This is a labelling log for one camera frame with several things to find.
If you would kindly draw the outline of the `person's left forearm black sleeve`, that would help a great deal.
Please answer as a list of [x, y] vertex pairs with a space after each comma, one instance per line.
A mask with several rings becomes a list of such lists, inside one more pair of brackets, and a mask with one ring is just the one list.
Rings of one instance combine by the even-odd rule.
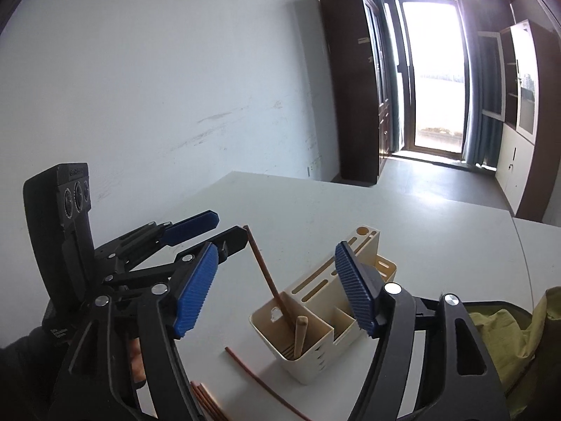
[[55, 338], [42, 326], [1, 349], [1, 419], [47, 420], [73, 334]]

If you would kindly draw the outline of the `person's left hand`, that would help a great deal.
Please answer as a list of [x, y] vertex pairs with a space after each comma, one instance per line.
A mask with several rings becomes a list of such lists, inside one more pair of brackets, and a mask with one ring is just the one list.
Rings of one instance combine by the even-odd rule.
[[140, 389], [147, 382], [147, 376], [143, 366], [143, 356], [139, 338], [133, 338], [127, 342], [127, 354], [134, 385], [137, 389]]

